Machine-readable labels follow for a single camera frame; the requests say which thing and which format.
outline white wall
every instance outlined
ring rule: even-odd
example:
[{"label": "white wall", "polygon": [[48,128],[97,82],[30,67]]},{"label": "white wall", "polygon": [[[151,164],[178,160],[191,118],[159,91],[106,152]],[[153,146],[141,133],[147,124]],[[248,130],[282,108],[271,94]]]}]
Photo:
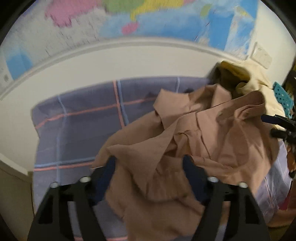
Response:
[{"label": "white wall", "polygon": [[16,170],[26,176],[28,175],[28,171],[25,168],[21,167],[20,165],[16,164],[12,160],[8,159],[2,153],[0,153],[0,165],[2,164],[1,162],[3,162],[4,164],[8,165],[9,167],[13,168],[14,170]]},{"label": "white wall", "polygon": [[[296,44],[261,2],[252,46],[256,41],[273,58],[266,71],[270,80],[282,83],[291,68]],[[112,40],[60,55],[24,75],[21,84],[0,101],[0,153],[29,171],[33,169],[38,136],[30,110],[49,97],[128,77],[204,77],[224,59],[239,61],[218,50],[172,39]]]},{"label": "white wall", "polygon": [[31,183],[31,177],[0,162],[0,213],[18,241],[27,240],[34,218]]}]

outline plaid blanket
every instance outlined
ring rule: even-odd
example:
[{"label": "plaid blanket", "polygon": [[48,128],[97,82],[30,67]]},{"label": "plaid blanket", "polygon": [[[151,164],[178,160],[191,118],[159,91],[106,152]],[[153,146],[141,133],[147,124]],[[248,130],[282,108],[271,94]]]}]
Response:
[{"label": "plaid blanket", "polygon": [[[91,174],[90,166],[101,146],[116,131],[153,110],[161,89],[179,93],[211,84],[206,78],[154,77],[115,80],[55,96],[32,110],[32,120],[39,135],[33,175],[35,207],[38,208],[50,183],[76,182]],[[263,180],[256,200],[269,221],[285,200],[291,180],[288,175],[286,149],[280,152]],[[102,230],[109,240],[127,240],[124,223],[105,201],[95,208]],[[69,203],[72,229],[81,240],[73,203]],[[223,229],[217,239],[223,238]]]}]

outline fabric fold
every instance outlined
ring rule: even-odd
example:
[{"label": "fabric fold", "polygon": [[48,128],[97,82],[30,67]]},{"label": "fabric fold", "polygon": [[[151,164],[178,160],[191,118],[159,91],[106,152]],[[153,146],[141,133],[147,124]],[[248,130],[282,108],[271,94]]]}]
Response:
[{"label": "fabric fold", "polygon": [[260,91],[265,99],[266,114],[285,116],[282,105],[275,98],[272,83],[262,67],[254,61],[248,59],[240,64],[222,61],[216,69],[215,78],[217,83],[231,92],[232,98]]},{"label": "fabric fold", "polygon": [[117,158],[106,200],[123,217],[129,240],[194,233],[203,206],[183,172],[185,154],[208,175],[234,185],[246,182],[256,192],[279,150],[269,135],[272,125],[261,121],[266,109],[259,91],[232,99],[220,85],[189,94],[161,90],[154,109],[111,136],[93,163]]}]

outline brown shirt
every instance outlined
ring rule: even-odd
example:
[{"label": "brown shirt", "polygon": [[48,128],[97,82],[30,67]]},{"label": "brown shirt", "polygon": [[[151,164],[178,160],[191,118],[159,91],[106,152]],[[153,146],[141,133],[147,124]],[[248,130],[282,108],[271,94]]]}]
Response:
[{"label": "brown shirt", "polygon": [[106,199],[129,240],[171,240],[196,230],[203,206],[182,170],[185,154],[209,176],[244,181],[256,192],[279,150],[271,125],[260,119],[266,110],[259,91],[232,100],[220,85],[190,94],[161,90],[154,109],[111,136],[93,164],[118,159]]}]

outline pink country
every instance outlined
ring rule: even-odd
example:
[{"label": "pink country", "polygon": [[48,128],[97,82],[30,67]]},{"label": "pink country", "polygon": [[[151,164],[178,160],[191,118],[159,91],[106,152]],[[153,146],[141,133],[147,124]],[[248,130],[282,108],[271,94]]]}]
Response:
[{"label": "pink country", "polygon": [[59,27],[72,26],[71,19],[102,6],[101,0],[53,0],[47,6],[45,17],[51,17]]},{"label": "pink country", "polygon": [[121,32],[123,35],[131,34],[137,30],[138,26],[138,22],[130,22],[121,28]]}]

